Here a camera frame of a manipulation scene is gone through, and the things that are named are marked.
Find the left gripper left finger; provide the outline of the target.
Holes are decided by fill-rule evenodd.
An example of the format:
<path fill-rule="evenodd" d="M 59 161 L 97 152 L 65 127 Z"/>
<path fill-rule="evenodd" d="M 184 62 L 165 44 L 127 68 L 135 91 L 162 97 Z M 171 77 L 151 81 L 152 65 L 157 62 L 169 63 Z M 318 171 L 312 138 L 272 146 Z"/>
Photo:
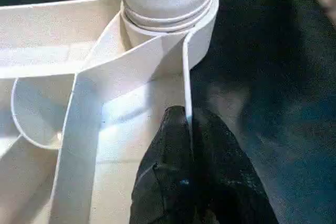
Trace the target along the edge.
<path fill-rule="evenodd" d="M 131 194 L 130 223 L 192 223 L 194 191 L 185 109 L 171 106 L 140 161 Z"/>

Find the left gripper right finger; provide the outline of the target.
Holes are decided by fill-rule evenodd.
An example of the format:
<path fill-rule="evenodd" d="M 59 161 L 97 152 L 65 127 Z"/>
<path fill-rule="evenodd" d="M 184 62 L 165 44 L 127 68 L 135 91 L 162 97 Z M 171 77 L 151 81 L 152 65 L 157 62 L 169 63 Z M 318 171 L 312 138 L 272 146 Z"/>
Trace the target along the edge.
<path fill-rule="evenodd" d="M 193 111 L 193 152 L 202 203 L 219 223 L 278 223 L 251 160 L 209 110 Z"/>

